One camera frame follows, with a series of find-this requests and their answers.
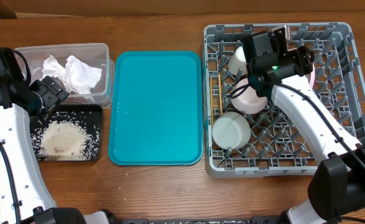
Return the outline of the pink plate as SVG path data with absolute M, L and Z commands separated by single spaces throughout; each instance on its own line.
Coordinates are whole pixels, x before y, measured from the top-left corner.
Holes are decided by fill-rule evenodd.
M 287 25 L 287 27 L 289 28 L 289 34 L 292 35 L 293 26 Z M 302 46 L 304 46 L 303 40 L 299 40 L 298 44 L 295 47 L 293 45 L 289 45 L 288 51 L 292 52 L 293 50 L 296 50 L 298 47 L 302 47 Z M 311 62 L 310 65 L 312 66 L 312 71 L 311 71 L 311 73 L 308 73 L 305 76 L 309 82 L 310 87 L 313 88 L 314 83 L 315 83 L 315 68 L 314 68 L 313 62 Z

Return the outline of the red snack wrapper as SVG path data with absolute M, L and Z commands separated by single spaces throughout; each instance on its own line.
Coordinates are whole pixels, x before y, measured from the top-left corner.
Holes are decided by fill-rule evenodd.
M 89 94 L 78 94 L 71 92 L 68 98 L 64 101 L 65 104 L 77 105 L 77 104 L 92 104 L 93 98 Z

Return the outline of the white napkin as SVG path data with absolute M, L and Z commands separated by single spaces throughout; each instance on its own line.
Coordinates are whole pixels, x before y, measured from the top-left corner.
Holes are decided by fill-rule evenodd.
M 63 67 L 57 59 L 50 55 L 43 62 L 43 77 L 59 79 L 66 91 L 73 91 L 77 94 L 90 94 L 100 81 L 102 68 L 91 67 L 80 59 L 71 55 L 67 58 L 67 63 Z

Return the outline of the cream cup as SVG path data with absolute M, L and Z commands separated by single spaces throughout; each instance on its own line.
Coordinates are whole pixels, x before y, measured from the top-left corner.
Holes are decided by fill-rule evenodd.
M 240 70 L 242 71 L 241 75 L 248 74 L 247 62 L 242 46 L 238 47 L 236 51 L 233 53 L 232 57 L 230 58 L 228 62 L 228 70 L 234 76 L 236 76 Z

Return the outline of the pink small bowl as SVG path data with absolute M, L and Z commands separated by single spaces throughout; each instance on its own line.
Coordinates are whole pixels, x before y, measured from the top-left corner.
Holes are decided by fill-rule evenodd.
M 265 96 L 258 97 L 255 89 L 249 86 L 241 95 L 231 100 L 233 106 L 242 113 L 256 114 L 267 105 Z

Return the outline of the wooden chopstick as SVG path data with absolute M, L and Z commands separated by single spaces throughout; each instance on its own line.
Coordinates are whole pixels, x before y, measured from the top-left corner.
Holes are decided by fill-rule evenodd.
M 218 94 L 219 94 L 219 113 L 223 114 L 223 94 L 222 94 L 223 82 L 221 80 L 221 74 L 218 74 Z
M 211 125 L 214 123 L 213 117 L 213 77 L 210 77 L 210 116 L 211 116 Z

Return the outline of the white bowl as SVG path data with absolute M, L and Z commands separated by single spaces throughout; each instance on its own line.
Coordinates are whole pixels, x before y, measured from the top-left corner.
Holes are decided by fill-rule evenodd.
M 251 127 L 239 113 L 223 113 L 214 123 L 212 137 L 217 146 L 223 149 L 240 149 L 251 138 Z

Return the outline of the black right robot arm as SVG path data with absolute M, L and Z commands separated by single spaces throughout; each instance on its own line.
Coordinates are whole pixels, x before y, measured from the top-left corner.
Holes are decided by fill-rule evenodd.
M 290 50 L 286 28 L 242 39 L 248 84 L 291 120 L 309 145 L 317 169 L 308 198 L 284 211 L 280 223 L 336 223 L 365 208 L 365 145 L 345 130 L 309 85 L 314 55 L 306 46 Z

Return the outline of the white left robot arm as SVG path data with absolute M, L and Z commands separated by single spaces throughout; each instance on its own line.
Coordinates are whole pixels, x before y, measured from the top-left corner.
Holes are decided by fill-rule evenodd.
M 0 223 L 117 223 L 104 209 L 84 215 L 59 208 L 45 186 L 30 138 L 30 121 L 44 116 L 68 93 L 52 78 L 31 80 L 0 47 Z

